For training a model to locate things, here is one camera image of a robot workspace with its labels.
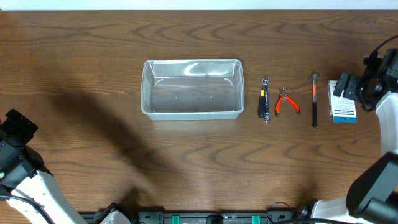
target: clear plastic container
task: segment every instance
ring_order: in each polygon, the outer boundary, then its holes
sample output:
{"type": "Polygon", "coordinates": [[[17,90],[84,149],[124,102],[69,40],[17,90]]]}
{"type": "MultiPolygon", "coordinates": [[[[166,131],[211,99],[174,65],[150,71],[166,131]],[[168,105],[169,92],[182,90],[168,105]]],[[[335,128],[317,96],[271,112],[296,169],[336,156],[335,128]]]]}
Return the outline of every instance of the clear plastic container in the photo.
{"type": "Polygon", "coordinates": [[[152,120],[236,119],[243,109],[239,60],[148,60],[144,64],[141,110],[152,120]]]}

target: white wall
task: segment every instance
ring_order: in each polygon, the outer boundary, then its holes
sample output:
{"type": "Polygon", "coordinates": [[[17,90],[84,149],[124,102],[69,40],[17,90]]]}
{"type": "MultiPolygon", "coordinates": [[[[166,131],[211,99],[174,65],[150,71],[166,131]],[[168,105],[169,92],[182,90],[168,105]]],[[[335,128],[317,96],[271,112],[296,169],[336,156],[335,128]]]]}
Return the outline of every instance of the white wall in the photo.
{"type": "Polygon", "coordinates": [[[0,0],[0,9],[398,9],[398,0],[0,0]]]}

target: pliers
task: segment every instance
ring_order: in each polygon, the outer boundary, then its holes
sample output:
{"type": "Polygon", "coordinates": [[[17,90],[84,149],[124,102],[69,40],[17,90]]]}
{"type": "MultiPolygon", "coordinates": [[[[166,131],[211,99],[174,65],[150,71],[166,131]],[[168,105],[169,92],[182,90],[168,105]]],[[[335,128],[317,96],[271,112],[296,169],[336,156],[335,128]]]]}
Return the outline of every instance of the pliers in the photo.
{"type": "Polygon", "coordinates": [[[283,99],[286,99],[287,101],[289,101],[294,106],[294,109],[296,110],[296,113],[300,114],[299,105],[286,94],[285,88],[282,87],[282,88],[279,88],[279,99],[278,99],[278,102],[275,105],[275,115],[277,117],[279,117],[279,107],[280,107],[280,104],[282,103],[283,99]]]}

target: wooden table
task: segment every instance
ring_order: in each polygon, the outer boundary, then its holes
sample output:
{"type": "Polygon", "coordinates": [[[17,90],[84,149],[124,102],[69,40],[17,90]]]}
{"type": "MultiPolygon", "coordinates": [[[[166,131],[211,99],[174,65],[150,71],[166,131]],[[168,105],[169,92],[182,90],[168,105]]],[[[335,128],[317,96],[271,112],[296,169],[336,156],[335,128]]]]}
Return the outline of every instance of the wooden table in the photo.
{"type": "MultiPolygon", "coordinates": [[[[381,153],[374,112],[357,124],[329,117],[328,80],[361,75],[362,58],[398,30],[396,11],[2,12],[0,114],[15,108],[39,126],[39,152],[78,211],[264,210],[346,195],[381,153]],[[151,121],[141,112],[150,59],[237,58],[246,105],[236,120],[151,121]],[[318,127],[312,127],[314,71],[318,127]],[[257,117],[261,78],[273,108],[257,117]]],[[[1,223],[27,220],[0,203],[1,223]]]]}

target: green clip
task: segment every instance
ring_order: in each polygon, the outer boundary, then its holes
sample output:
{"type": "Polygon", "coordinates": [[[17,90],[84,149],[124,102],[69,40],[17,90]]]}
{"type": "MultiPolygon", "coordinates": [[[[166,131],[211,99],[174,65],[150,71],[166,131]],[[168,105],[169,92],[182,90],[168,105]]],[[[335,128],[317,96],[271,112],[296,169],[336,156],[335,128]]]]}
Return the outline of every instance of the green clip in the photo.
{"type": "Polygon", "coordinates": [[[172,224],[180,224],[180,216],[172,215],[172,224]]]}
{"type": "Polygon", "coordinates": [[[259,216],[259,215],[253,215],[253,216],[251,217],[251,220],[253,221],[253,224],[261,224],[260,216],[259,216]]]}

